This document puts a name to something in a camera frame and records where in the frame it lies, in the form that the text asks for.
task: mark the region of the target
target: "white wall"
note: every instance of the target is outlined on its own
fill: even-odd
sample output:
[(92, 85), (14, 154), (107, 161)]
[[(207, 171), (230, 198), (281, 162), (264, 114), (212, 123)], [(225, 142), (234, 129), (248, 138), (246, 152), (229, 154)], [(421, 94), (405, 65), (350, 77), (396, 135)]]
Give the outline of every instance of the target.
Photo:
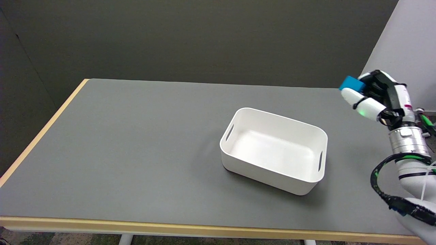
[(363, 70), (408, 85), (414, 107), (436, 111), (436, 1), (400, 0)]

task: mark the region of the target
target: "green cable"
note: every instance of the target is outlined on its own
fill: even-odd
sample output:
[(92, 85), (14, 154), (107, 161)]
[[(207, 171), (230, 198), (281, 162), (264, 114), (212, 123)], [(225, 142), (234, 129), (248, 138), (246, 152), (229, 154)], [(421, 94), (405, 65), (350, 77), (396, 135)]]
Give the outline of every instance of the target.
[(428, 119), (425, 115), (421, 114), (421, 120), (423, 123), (425, 123), (427, 126), (433, 126), (433, 123)]

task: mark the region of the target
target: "black cable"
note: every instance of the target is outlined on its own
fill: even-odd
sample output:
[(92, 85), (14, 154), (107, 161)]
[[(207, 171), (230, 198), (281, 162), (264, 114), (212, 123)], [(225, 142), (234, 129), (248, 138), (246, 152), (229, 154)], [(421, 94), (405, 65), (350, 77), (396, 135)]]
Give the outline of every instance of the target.
[(427, 157), (418, 153), (398, 153), (390, 155), (382, 162), (380, 162), (372, 171), (371, 187), (383, 199), (383, 201), (385, 201), (385, 203), (389, 206), (389, 209), (397, 211), (402, 216), (410, 215), (426, 224), (436, 226), (436, 214), (433, 211), (421, 205), (412, 203), (402, 197), (386, 194), (382, 190), (380, 190), (380, 187), (377, 184), (378, 174), (380, 173), (382, 167), (389, 162), (403, 158), (405, 156), (420, 157), (421, 159), (416, 160), (423, 162), (425, 165), (431, 164), (431, 157)]

